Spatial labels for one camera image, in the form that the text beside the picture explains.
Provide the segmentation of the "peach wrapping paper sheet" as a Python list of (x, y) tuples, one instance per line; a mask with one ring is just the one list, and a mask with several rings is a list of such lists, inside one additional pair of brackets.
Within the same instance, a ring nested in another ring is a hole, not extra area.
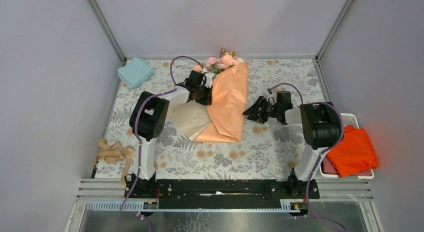
[(193, 142), (236, 143), (242, 139), (248, 100), (248, 63), (219, 73), (211, 105), (195, 101), (170, 107), (167, 117)]

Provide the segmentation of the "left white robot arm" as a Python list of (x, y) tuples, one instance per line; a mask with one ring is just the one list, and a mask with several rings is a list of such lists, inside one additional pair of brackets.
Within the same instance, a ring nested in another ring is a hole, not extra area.
[(155, 146), (162, 133), (167, 115), (185, 130), (190, 139), (198, 137), (211, 123), (207, 108), (212, 104), (215, 74), (191, 71), (184, 82), (174, 89), (159, 94), (144, 91), (131, 114), (129, 125), (140, 146), (136, 191), (144, 198), (152, 196), (155, 184), (150, 179), (155, 175)]

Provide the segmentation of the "pile of fake flowers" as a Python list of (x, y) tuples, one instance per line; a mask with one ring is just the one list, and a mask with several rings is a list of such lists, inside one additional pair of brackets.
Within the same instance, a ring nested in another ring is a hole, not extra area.
[(245, 60), (236, 55), (235, 51), (229, 51), (225, 48), (220, 50), (220, 57), (210, 57), (205, 63), (195, 65), (192, 69), (200, 73), (220, 74), (234, 66), (244, 63)]

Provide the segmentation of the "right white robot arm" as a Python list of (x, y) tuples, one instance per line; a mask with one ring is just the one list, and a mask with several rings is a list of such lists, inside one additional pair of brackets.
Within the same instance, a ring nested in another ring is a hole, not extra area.
[(306, 146), (301, 159), (291, 170), (287, 193), (293, 198), (306, 191), (327, 153), (344, 138), (341, 113), (330, 101), (303, 103), (294, 107), (289, 91), (278, 91), (275, 97), (260, 96), (243, 113), (248, 120), (264, 124), (275, 118), (282, 125), (301, 125)]

